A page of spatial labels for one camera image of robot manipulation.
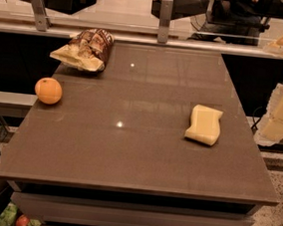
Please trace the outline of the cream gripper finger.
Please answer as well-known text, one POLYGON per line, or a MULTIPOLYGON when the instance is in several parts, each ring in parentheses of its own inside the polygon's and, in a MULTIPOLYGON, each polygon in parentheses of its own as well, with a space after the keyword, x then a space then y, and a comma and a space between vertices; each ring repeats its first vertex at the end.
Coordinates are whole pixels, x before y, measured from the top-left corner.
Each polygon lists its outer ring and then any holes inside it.
POLYGON ((283 85, 278 84, 270 96, 267 112, 258 124, 254 140, 259 145, 270 146, 283 139, 283 85))
POLYGON ((276 39, 275 41, 266 44, 263 50, 264 52, 269 54, 283 55, 283 35, 278 39, 276 39))

